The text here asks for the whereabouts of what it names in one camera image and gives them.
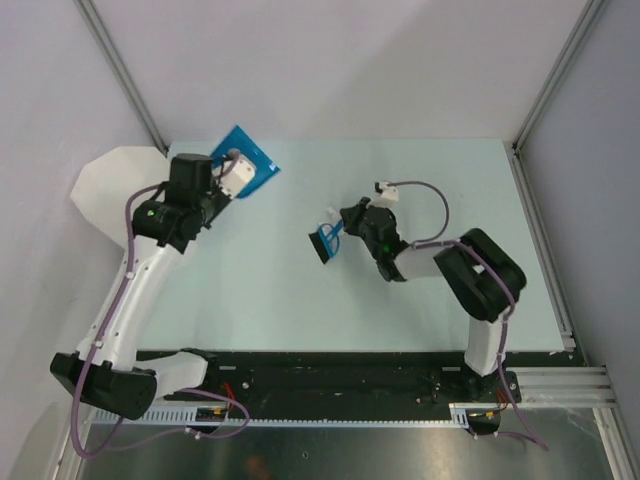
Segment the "blue hand brush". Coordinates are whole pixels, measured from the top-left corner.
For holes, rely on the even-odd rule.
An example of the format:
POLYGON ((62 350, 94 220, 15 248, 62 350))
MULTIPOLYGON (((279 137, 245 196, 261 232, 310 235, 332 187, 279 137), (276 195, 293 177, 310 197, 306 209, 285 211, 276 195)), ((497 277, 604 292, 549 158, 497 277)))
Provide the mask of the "blue hand brush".
POLYGON ((334 258, 340 248, 340 237, 344 234, 342 220, 320 222, 317 228, 308 234, 309 240, 322 264, 334 258))

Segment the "blue dustpan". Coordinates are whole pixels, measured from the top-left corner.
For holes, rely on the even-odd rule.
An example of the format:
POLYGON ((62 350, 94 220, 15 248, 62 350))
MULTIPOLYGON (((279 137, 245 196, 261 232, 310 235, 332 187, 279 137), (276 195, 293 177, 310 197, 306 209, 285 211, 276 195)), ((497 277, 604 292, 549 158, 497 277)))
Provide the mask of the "blue dustpan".
POLYGON ((224 185, 227 185, 233 173, 240 172, 241 166, 251 165, 253 177, 236 194, 239 199, 248 198, 281 171, 239 125, 231 129, 210 156, 214 175, 222 177, 224 185))

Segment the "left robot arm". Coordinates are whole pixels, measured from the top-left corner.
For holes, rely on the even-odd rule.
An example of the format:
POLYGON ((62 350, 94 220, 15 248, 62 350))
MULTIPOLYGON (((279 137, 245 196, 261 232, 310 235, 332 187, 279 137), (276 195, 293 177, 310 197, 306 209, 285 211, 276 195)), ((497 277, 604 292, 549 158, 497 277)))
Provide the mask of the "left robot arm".
POLYGON ((166 279, 255 174, 253 163, 236 150, 218 158, 183 153, 148 185, 103 188, 92 204, 80 204, 94 226, 120 241, 124 256, 85 337, 50 364, 74 411, 87 404, 137 420, 159 397, 188 389, 207 400, 219 392, 220 374, 198 351, 139 361, 137 347, 166 279))

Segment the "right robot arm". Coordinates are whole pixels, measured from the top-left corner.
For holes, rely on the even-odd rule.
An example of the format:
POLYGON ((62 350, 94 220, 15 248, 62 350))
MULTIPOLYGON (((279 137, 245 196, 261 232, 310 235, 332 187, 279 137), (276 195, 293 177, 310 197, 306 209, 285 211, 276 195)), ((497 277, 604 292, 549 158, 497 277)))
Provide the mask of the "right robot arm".
POLYGON ((471 318, 462 391, 473 401, 486 400, 498 385, 494 372, 504 359, 504 324, 527 285, 521 267, 479 228, 453 240, 409 243, 391 209, 367 197, 340 209, 339 216, 345 234, 364 242, 385 281, 444 278, 471 318))

